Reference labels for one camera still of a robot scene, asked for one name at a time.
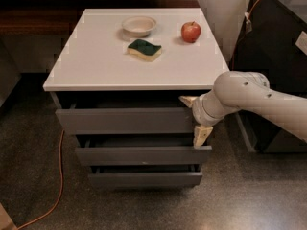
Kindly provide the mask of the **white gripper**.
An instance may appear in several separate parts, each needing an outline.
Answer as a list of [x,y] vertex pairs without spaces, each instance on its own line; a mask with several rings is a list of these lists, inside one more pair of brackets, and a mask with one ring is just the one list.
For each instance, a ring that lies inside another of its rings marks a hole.
[[179,99],[189,108],[195,120],[200,124],[194,128],[193,145],[200,148],[209,135],[214,125],[224,118],[224,108],[213,91],[196,96],[180,96]]

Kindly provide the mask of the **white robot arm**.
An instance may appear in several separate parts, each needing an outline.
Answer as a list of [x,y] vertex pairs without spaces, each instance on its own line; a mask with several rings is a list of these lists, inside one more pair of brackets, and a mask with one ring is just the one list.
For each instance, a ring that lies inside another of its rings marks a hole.
[[307,99],[270,89],[269,80],[260,73],[224,72],[215,79],[209,92],[179,99],[192,109],[197,122],[195,149],[203,145],[214,125],[240,110],[255,113],[307,141]]

